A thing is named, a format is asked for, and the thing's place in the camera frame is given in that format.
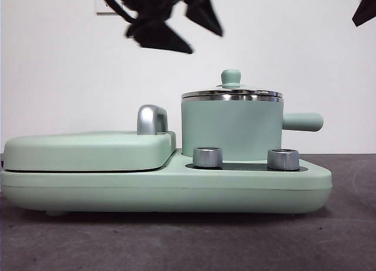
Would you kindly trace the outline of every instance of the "metal handle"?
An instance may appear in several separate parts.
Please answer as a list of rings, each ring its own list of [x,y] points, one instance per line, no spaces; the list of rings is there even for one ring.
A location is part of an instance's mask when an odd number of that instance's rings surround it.
[[[296,131],[319,131],[323,117],[318,113],[288,113],[283,115],[283,129]]]
[[[156,105],[143,105],[137,115],[137,135],[157,135],[167,132],[167,112]]]

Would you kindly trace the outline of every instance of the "silver knob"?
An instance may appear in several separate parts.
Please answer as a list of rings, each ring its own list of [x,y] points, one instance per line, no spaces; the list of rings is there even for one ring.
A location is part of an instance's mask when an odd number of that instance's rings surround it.
[[[270,149],[268,167],[275,170],[298,170],[299,152],[294,149]]]
[[[193,165],[197,167],[222,167],[222,150],[211,146],[202,146],[193,150]]]

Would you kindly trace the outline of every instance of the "black object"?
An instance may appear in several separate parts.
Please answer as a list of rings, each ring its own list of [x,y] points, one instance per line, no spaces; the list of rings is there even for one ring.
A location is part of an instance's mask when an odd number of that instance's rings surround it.
[[[376,17],[376,0],[362,0],[355,12],[352,21],[356,26]]]
[[[137,18],[129,16],[115,0],[105,1],[131,23],[126,36],[136,40],[141,47],[193,53],[191,47],[165,23],[171,16],[173,6],[180,0],[122,0],[127,8],[138,13]],[[182,1],[188,5],[186,16],[190,20],[222,36],[223,31],[210,0]]]

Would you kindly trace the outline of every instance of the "wall outlet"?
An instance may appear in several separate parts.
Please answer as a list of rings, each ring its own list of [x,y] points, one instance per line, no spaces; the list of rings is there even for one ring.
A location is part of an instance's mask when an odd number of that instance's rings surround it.
[[[115,0],[122,8],[123,2],[121,0]],[[97,15],[117,15],[115,11],[104,1],[95,0],[95,11]]]

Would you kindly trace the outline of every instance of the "stainless steel rim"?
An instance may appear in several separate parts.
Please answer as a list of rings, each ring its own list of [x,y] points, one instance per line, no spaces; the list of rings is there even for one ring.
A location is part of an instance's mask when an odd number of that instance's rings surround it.
[[[182,99],[182,102],[193,101],[262,101],[262,102],[283,102],[283,98],[278,96],[260,95],[207,95],[189,96]]]
[[[197,91],[184,93],[182,99],[192,97],[192,96],[210,96],[210,95],[256,95],[256,96],[277,96],[282,98],[282,94],[274,91],[263,91],[263,90],[245,90],[245,89],[219,89],[219,90],[208,90],[208,91]]]

